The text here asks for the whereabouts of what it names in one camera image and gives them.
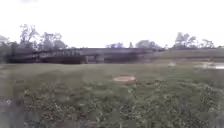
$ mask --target vegetation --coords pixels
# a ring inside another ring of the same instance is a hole
[[[40,34],[34,25],[24,24],[21,27],[20,42],[0,42],[0,59],[5,55],[30,53],[34,51],[65,49],[68,46],[61,40],[60,33]]]
[[[222,48],[214,49],[188,49],[188,50],[167,50],[164,52],[155,52],[153,59],[219,59],[223,61],[224,50]]]
[[[132,42],[129,43],[129,48],[134,48]]]
[[[175,44],[172,49],[198,49],[198,48],[215,48],[214,43],[207,39],[202,39],[202,41],[198,41],[196,36],[191,36],[182,32],[177,33],[177,37],[175,40]]]
[[[154,41],[149,40],[141,40],[136,43],[136,48],[152,48],[152,49],[160,49],[161,47],[156,44]]]
[[[106,48],[124,48],[123,43],[114,43],[114,44],[109,44],[106,46]]]
[[[26,64],[5,70],[27,127],[209,128],[223,120],[222,70],[166,64]],[[136,80],[113,81],[121,75]]]

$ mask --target tree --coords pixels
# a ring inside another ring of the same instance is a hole
[[[192,49],[197,48],[197,42],[195,36],[190,36],[188,33],[183,34],[182,32],[177,33],[175,39],[175,44],[172,47],[173,49]]]
[[[27,44],[30,43],[30,40],[32,38],[35,38],[35,36],[39,35],[36,31],[35,25],[21,25],[20,28],[22,29],[21,35],[20,35],[20,43],[21,44]]]
[[[17,44],[17,42],[11,42],[11,54],[14,55],[16,53],[18,53],[20,49],[19,48],[19,44]]]
[[[5,43],[5,42],[2,42],[1,45],[0,45],[0,56],[5,56],[7,54],[9,54],[11,52],[10,50],[10,46]]]
[[[53,40],[61,40],[62,35],[60,33],[55,33],[55,34],[53,34],[52,38],[53,38]]]
[[[164,49],[168,49],[168,48],[169,48],[168,44],[165,44]]]
[[[202,44],[202,48],[214,48],[214,43],[210,40],[207,40],[207,39],[202,39],[202,41],[204,42]]]
[[[217,48],[224,48],[224,46],[219,45]]]
[[[47,32],[45,32],[42,37],[44,38],[43,49],[52,50],[54,48],[54,44],[52,42],[53,34],[48,34]]]
[[[0,43],[7,43],[8,42],[8,38],[6,38],[6,37],[4,37],[4,36],[2,36],[2,35],[0,35]]]
[[[157,45],[154,41],[141,40],[138,43],[136,43],[136,48],[158,49],[158,48],[161,48],[161,47],[159,45]]]
[[[124,48],[124,45],[123,43],[118,42],[118,43],[106,45],[106,48]]]
[[[54,44],[54,49],[65,49],[65,48],[67,48],[67,45],[61,40],[55,40],[53,42],[53,44]]]

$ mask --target treeline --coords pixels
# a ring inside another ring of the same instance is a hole
[[[175,44],[171,47],[171,49],[179,50],[210,48],[216,48],[211,40],[198,40],[196,36],[190,36],[188,33],[184,34],[182,32],[178,32],[177,37],[175,39]]]
[[[125,48],[123,43],[114,43],[114,44],[109,44],[106,45],[106,48]],[[162,48],[158,44],[156,44],[154,41],[149,41],[149,40],[141,40],[137,42],[135,45],[133,45],[132,42],[129,43],[128,48],[152,48],[152,49],[160,49]]]
[[[1,42],[0,56],[17,53],[30,53],[34,51],[65,49],[68,46],[61,40],[60,33],[40,34],[34,25],[24,24],[20,26],[20,42]]]

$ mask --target dirt patch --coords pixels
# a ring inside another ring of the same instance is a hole
[[[129,81],[134,81],[136,78],[134,76],[119,76],[116,78],[113,78],[114,81],[117,82],[129,82]]]

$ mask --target sky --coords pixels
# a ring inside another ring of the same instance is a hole
[[[224,45],[222,0],[0,0],[0,35],[19,41],[22,24],[59,32],[74,47],[140,40],[172,46],[178,32]]]

